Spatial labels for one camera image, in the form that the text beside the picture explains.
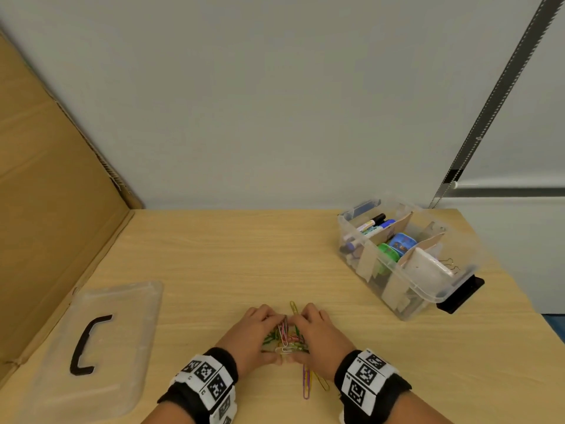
white wall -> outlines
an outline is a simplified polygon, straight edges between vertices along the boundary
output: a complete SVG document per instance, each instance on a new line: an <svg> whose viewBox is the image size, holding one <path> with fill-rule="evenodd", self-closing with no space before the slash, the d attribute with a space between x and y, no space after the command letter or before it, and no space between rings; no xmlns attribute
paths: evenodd
<svg viewBox="0 0 565 424"><path fill-rule="evenodd" d="M461 211L537 312L565 314L565 198L444 198L438 208Z"/></svg>
<svg viewBox="0 0 565 424"><path fill-rule="evenodd" d="M565 188L565 12L555 17L459 186Z"/></svg>
<svg viewBox="0 0 565 424"><path fill-rule="evenodd" d="M0 0L152 208L427 205L540 0Z"/></svg>

blue container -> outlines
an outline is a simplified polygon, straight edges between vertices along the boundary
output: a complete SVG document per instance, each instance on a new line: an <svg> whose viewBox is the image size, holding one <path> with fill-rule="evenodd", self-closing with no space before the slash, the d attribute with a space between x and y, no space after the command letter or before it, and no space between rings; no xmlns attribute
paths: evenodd
<svg viewBox="0 0 565 424"><path fill-rule="evenodd" d="M418 242L416 240L410 238L408 235L405 235L404 233L397 233L389 241L390 247L393 248L395 251L397 251L401 257L404 256L405 253L409 249L414 247L417 243Z"/></svg>

cardboard box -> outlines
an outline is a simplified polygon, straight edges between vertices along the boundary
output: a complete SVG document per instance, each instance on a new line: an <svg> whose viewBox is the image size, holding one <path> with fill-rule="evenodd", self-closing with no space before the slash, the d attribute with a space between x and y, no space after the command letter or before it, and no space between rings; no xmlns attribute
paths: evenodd
<svg viewBox="0 0 565 424"><path fill-rule="evenodd" d="M0 35L0 387L140 207Z"/></svg>

table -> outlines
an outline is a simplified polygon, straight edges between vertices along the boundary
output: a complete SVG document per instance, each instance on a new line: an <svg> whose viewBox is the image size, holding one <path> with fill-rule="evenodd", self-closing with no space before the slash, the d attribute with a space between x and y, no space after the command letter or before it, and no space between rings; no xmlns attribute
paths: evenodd
<svg viewBox="0 0 565 424"><path fill-rule="evenodd" d="M456 210L434 216L462 231ZM337 256L337 211L138 210L84 288L146 280L164 284L145 390L128 415L139 423L192 356L208 349L249 306L291 313L312 301L358 348L392 362L414 392L457 424L562 423L565 345L491 259L486 280L454 315L428 307L398 320ZM50 339L0 391L9 422ZM337 422L337 390L316 381L302 399L300 365L267 366L240 381L237 422Z"/></svg>

wristband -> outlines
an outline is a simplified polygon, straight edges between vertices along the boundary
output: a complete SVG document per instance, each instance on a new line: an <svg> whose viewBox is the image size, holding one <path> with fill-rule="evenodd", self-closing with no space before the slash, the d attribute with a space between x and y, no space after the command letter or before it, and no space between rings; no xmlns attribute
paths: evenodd
<svg viewBox="0 0 565 424"><path fill-rule="evenodd" d="M230 424L237 412L237 366L232 355L211 348L193 359L172 379L157 403L183 408L196 424Z"/></svg>
<svg viewBox="0 0 565 424"><path fill-rule="evenodd" d="M384 423L400 394L412 390L394 366L370 349L349 353L334 377L341 392L343 414L340 421Z"/></svg>

